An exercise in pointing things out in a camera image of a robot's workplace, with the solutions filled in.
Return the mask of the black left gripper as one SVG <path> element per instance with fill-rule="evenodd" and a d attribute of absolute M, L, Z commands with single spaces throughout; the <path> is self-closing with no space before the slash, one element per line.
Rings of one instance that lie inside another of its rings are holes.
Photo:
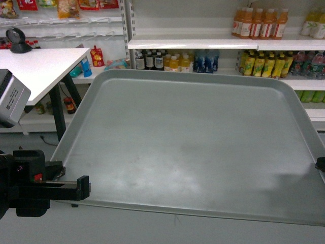
<path fill-rule="evenodd" d="M 9 208 L 18 217 L 41 217 L 50 207 L 49 200 L 20 198 L 19 187 L 43 180 L 58 180 L 66 174 L 62 161 L 46 161 L 41 150 L 1 151 L 1 218 Z M 76 181 L 47 182 L 46 196 L 52 200 L 82 201 L 90 196 L 88 175 Z"/>

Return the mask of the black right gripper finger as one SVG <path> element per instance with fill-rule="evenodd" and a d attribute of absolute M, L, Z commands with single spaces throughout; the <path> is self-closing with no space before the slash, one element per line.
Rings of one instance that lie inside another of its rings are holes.
<path fill-rule="evenodd" d="M 325 172 L 325 157 L 317 158 L 315 168 L 321 172 Z"/>

